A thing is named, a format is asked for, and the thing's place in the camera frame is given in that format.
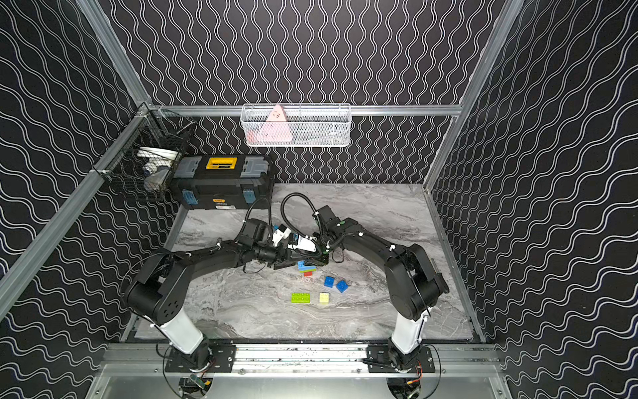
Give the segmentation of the light blue lego plate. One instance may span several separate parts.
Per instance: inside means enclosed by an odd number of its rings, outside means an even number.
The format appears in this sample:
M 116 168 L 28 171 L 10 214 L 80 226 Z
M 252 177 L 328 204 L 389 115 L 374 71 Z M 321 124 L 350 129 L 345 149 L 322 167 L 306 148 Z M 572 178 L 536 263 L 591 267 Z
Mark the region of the light blue lego plate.
M 297 262 L 297 271 L 300 273 L 309 273 L 317 269 L 314 264 L 306 264 L 304 261 Z

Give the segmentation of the lime green long lego brick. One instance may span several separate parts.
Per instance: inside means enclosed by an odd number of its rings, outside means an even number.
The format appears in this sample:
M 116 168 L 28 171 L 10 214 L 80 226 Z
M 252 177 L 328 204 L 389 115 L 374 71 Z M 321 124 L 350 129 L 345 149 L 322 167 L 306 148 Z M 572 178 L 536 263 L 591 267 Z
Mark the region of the lime green long lego brick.
M 292 293 L 290 297 L 292 304 L 310 304 L 311 294 L 309 293 Z

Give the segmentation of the pale green small lego brick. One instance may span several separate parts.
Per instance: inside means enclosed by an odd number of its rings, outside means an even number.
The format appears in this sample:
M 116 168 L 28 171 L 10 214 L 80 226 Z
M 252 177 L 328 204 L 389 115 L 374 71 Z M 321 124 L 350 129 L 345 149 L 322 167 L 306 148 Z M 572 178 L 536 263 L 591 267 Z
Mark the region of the pale green small lego brick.
M 330 294 L 329 293 L 320 293 L 319 294 L 319 304 L 327 305 L 330 303 Z

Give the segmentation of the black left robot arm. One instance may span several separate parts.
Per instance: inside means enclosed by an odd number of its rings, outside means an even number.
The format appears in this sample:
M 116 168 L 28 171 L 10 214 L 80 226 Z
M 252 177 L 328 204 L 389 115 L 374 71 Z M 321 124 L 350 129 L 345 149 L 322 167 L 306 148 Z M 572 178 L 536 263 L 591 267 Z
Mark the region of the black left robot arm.
M 258 261 L 277 268 L 290 267 L 299 254 L 285 245 L 225 240 L 191 252 L 162 252 L 145 262 L 126 289 L 124 301 L 149 319 L 182 354 L 204 357 L 207 339 L 184 311 L 191 282 L 224 269 L 241 268 Z

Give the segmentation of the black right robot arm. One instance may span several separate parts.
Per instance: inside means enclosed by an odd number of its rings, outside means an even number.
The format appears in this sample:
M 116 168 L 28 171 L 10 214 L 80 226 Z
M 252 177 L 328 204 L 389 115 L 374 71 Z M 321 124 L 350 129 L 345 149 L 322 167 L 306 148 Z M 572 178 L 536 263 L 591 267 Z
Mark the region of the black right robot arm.
M 421 343 L 429 311 L 450 288 L 418 244 L 395 244 L 373 234 L 352 218 L 339 219 L 328 206 L 313 212 L 325 249 L 343 248 L 375 264 L 385 274 L 390 302 L 397 312 L 390 336 L 393 349 L 409 355 Z

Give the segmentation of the black deli toolbox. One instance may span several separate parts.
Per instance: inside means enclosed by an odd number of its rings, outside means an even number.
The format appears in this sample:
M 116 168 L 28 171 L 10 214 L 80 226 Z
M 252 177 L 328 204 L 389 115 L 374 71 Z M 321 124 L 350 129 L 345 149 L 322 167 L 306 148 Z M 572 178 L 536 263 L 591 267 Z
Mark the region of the black deli toolbox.
M 169 190 L 186 209 L 266 209 L 276 172 L 267 156 L 189 156 Z

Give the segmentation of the pink triangle card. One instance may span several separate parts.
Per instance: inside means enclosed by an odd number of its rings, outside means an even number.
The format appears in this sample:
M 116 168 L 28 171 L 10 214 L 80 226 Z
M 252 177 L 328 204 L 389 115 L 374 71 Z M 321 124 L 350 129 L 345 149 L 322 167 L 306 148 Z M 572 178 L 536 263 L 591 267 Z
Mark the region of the pink triangle card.
M 255 141 L 260 145 L 289 143 L 293 134 L 282 105 L 276 105 L 270 111 L 266 121 L 255 135 Z

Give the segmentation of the white roll in basket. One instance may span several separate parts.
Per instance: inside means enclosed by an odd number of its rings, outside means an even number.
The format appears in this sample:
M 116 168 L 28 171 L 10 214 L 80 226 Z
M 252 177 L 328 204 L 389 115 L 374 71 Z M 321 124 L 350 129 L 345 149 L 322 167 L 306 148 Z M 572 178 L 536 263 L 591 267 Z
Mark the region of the white roll in basket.
M 136 153 L 139 158 L 146 159 L 143 169 L 148 174 L 156 173 L 160 168 L 171 168 L 179 156 L 179 152 L 155 147 L 142 146 Z

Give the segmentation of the clear plastic wall basket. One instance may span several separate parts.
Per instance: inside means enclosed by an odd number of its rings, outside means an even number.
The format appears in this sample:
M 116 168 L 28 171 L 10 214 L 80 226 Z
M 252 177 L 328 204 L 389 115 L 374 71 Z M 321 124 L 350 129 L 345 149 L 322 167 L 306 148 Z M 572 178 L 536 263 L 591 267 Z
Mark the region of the clear plastic wall basket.
M 289 143 L 260 145 L 255 135 L 270 111 L 282 105 L 293 134 Z M 351 142 L 352 107 L 346 103 L 332 104 L 245 104 L 240 113 L 245 141 L 252 147 L 346 147 Z

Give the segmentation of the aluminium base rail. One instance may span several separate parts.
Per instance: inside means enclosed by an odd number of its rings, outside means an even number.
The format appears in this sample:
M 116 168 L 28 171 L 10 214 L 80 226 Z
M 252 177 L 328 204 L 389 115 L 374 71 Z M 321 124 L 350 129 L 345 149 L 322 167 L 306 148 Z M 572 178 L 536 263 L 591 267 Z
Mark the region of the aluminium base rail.
M 372 343 L 234 343 L 214 349 L 206 377 L 493 377 L 500 355 L 491 345 L 429 344 L 408 369 L 390 365 L 384 346 Z M 191 370 L 165 345 L 114 344 L 101 372 L 108 377 L 187 377 Z

